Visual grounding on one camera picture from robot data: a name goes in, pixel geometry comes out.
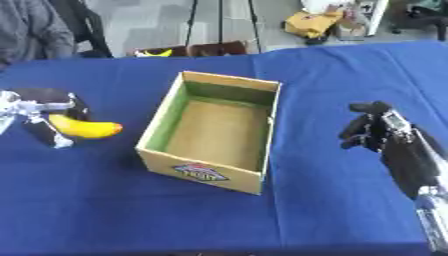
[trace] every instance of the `box flap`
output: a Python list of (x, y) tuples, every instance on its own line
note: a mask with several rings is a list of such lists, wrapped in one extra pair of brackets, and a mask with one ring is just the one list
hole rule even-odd
[(268, 117), (269, 131), (268, 131), (268, 138), (266, 141), (266, 150), (265, 150), (265, 155), (264, 155), (264, 160), (263, 160), (263, 167), (262, 167), (262, 171), (261, 171), (261, 180), (262, 181), (264, 180), (264, 178), (266, 176), (267, 169), (269, 168), (269, 155), (271, 153), (271, 144), (272, 144), (272, 139), (273, 139), (274, 131), (275, 131), (275, 118), (277, 116), (277, 107), (278, 107), (278, 103), (279, 103), (281, 88), (282, 88), (282, 84), (277, 83), (277, 92), (275, 94), (274, 104), (272, 105), (271, 115)]

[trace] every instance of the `box label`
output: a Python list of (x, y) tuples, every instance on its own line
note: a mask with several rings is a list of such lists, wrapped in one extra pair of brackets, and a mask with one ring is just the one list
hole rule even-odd
[(182, 173), (184, 176), (192, 177), (200, 181), (223, 181), (229, 180), (219, 172), (208, 168), (202, 164), (183, 164), (173, 166), (173, 169)]

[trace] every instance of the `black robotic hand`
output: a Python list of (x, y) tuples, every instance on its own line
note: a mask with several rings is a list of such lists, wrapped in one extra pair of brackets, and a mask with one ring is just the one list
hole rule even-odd
[[(446, 153), (433, 137), (405, 119), (390, 115), (394, 110), (384, 102), (350, 104), (349, 108), (363, 114), (351, 121), (339, 135), (344, 140), (342, 148), (363, 146), (381, 152), (381, 161), (398, 187), (412, 200), (422, 186), (435, 185), (435, 176), (439, 173), (422, 137), (442, 158), (446, 159)], [(396, 127), (392, 127), (396, 125), (407, 125), (408, 136), (397, 132)]]

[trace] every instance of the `yellow object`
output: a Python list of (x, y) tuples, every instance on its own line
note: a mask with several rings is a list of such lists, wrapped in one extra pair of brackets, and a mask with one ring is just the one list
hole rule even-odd
[(320, 15), (301, 11), (285, 21), (285, 31), (307, 38), (316, 38), (323, 35), (342, 17), (342, 11), (329, 11)]
[(99, 139), (119, 133), (121, 124), (111, 122), (85, 122), (64, 115), (49, 115), (50, 123), (61, 133), (86, 139)]
[(173, 54), (172, 49), (168, 49), (159, 54), (152, 54), (148, 50), (135, 52), (135, 56), (137, 56), (137, 57), (169, 57), (169, 56), (171, 56), (171, 54)]

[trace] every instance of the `tripod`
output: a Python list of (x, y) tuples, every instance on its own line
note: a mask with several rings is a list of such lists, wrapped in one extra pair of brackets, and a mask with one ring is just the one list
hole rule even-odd
[[(224, 19), (224, 17), (223, 17), (223, 0), (218, 0), (218, 1), (219, 1), (218, 2), (218, 45), (220, 46), (219, 53), (220, 53), (220, 55), (222, 55), (223, 54), (223, 49), (222, 49), (223, 19)], [(248, 4), (249, 4), (249, 9), (250, 9), (250, 17), (251, 17), (251, 21), (252, 21), (252, 25), (253, 25), (254, 33), (255, 33), (255, 40), (257, 42), (258, 53), (261, 53), (260, 36), (258, 33), (258, 27), (257, 27), (258, 17), (255, 13), (253, 0), (248, 0)], [(193, 25), (194, 25), (194, 19), (196, 17), (197, 6), (198, 6), (198, 0), (193, 0), (193, 5), (191, 7), (191, 13), (190, 13), (190, 19), (187, 21), (188, 33), (187, 33), (187, 39), (185, 41), (185, 47), (187, 47), (190, 44), (191, 30), (193, 29)]]

